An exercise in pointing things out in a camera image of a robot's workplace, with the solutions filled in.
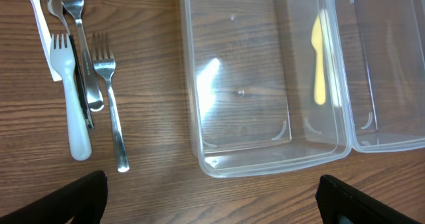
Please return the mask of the yellow plastic knife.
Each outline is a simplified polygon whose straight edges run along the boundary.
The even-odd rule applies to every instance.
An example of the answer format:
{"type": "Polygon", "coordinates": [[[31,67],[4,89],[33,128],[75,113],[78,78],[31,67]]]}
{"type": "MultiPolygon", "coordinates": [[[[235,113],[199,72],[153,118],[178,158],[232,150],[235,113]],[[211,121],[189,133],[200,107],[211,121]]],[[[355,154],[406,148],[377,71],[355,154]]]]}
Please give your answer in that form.
{"type": "Polygon", "coordinates": [[[323,33],[319,15],[313,24],[311,32],[311,45],[315,51],[315,80],[313,87],[313,99],[317,105],[324,105],[326,102],[326,87],[323,64],[323,33]]]}

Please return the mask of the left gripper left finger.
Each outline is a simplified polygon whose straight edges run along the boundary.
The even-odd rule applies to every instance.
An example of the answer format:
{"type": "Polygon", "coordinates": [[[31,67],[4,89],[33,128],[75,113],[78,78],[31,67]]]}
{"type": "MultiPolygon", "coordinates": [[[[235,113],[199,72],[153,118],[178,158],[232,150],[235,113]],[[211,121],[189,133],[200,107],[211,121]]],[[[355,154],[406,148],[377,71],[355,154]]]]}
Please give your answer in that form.
{"type": "Polygon", "coordinates": [[[108,179],[96,170],[1,217],[2,223],[99,224],[108,201],[108,179]]]}

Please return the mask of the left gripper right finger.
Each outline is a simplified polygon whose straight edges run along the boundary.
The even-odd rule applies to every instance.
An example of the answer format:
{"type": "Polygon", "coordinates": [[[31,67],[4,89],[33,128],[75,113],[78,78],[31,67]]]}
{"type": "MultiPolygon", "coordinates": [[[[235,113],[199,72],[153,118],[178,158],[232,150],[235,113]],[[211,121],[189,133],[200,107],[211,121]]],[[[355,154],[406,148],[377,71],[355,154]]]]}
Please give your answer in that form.
{"type": "Polygon", "coordinates": [[[328,224],[420,224],[332,175],[320,177],[315,199],[328,224]]]}

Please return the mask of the white plastic fork short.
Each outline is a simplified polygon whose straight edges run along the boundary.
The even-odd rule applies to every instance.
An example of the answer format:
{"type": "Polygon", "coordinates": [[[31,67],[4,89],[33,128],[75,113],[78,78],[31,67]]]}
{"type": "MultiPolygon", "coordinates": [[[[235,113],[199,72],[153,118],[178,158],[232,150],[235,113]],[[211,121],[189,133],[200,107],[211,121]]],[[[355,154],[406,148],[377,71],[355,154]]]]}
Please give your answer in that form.
{"type": "Polygon", "coordinates": [[[67,34],[52,34],[50,62],[62,78],[71,156],[77,161],[87,160],[92,153],[92,148],[74,81],[76,61],[67,34]]]}

